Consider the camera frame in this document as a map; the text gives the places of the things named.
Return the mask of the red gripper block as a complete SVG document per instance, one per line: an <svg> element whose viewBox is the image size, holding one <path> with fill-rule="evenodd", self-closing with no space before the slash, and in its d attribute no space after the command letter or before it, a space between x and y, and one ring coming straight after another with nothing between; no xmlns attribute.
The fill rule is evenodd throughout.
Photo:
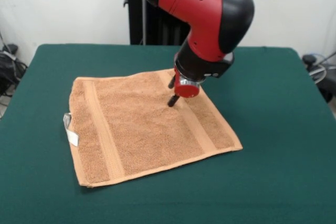
<svg viewBox="0 0 336 224"><path fill-rule="evenodd" d="M180 97L192 98L199 94L201 80L192 80L182 75L177 67L174 67L175 75L169 82L168 88L174 89L174 95L169 99L167 105L173 107Z"/></svg>

